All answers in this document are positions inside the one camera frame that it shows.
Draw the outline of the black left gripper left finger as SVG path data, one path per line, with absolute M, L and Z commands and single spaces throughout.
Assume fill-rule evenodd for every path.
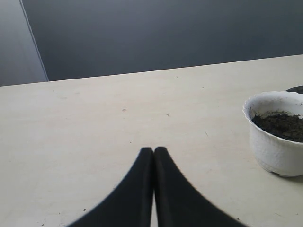
M 149 227 L 153 204 L 153 150 L 142 148 L 119 185 L 71 227 Z

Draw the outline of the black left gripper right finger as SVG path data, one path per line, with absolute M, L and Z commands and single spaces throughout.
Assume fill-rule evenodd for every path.
M 245 226 L 203 197 L 180 172 L 165 147 L 154 151 L 154 176 L 158 226 Z

